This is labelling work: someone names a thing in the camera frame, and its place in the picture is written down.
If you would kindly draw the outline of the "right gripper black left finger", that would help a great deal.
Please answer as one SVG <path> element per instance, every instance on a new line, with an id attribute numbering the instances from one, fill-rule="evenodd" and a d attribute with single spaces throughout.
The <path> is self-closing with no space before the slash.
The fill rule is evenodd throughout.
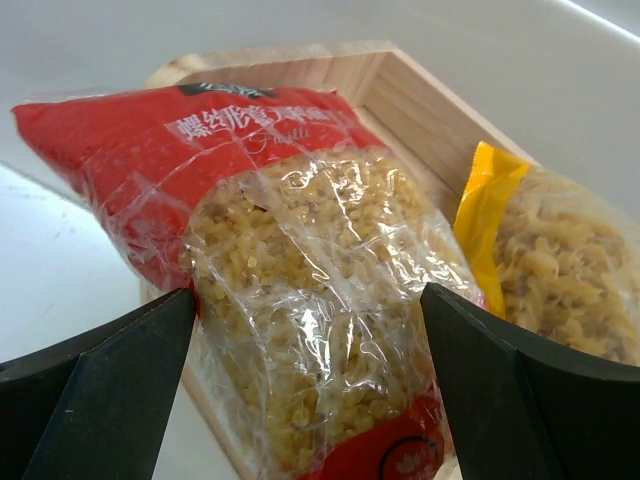
<path id="1" fill-rule="evenodd" d="M 151 478 L 195 316 L 177 289 L 2 363 L 2 478 Z"/>

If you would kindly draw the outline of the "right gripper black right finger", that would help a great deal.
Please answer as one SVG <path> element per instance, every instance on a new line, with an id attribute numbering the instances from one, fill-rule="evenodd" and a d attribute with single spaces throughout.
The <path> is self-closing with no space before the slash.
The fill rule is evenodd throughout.
<path id="1" fill-rule="evenodd" d="M 463 478 L 638 478 L 637 367 L 557 344 L 436 283 L 421 306 Z"/>

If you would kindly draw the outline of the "yellow clear fusilli pasta bag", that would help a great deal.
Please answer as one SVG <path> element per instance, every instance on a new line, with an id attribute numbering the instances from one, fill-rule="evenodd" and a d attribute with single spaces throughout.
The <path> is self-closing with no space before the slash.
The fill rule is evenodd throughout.
<path id="1" fill-rule="evenodd" d="M 481 142 L 454 233 L 493 314 L 638 365 L 636 220 L 587 187 Z"/>

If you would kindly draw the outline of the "red clear pasta bag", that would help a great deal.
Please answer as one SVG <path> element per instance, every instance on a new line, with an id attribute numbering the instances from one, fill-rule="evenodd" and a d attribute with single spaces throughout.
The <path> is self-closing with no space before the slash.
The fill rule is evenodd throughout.
<path id="1" fill-rule="evenodd" d="M 160 291 L 259 479 L 430 479 L 453 447 L 420 297 L 483 295 L 448 221 L 339 95 L 182 85 L 26 103 L 24 142 Z"/>

